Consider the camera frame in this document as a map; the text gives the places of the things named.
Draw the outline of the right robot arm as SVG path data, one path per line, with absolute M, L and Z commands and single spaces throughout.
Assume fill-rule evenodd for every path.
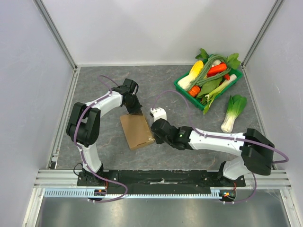
M 222 186 L 228 186 L 250 172 L 264 176 L 271 174 L 274 144 L 255 129 L 224 134 L 188 126 L 177 128 L 160 118 L 151 125 L 151 131 L 158 144 L 167 143 L 178 150 L 207 149 L 235 155 L 234 160 L 221 163 L 217 181 Z

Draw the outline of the brown cardboard express box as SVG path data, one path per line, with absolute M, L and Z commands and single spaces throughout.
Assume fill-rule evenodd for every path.
M 144 115 L 122 115 L 120 122 L 130 150 L 146 147 L 155 141 Z

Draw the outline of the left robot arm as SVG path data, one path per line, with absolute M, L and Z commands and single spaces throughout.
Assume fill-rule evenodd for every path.
M 122 85 L 110 88 L 103 96 L 86 103 L 77 102 L 67 124 L 66 133 L 77 146 L 85 170 L 90 171 L 87 180 L 93 186 L 104 181 L 103 164 L 98 157 L 96 141 L 101 117 L 117 107 L 125 106 L 131 115 L 141 115 L 142 105 L 136 95 L 139 85 L 125 79 Z

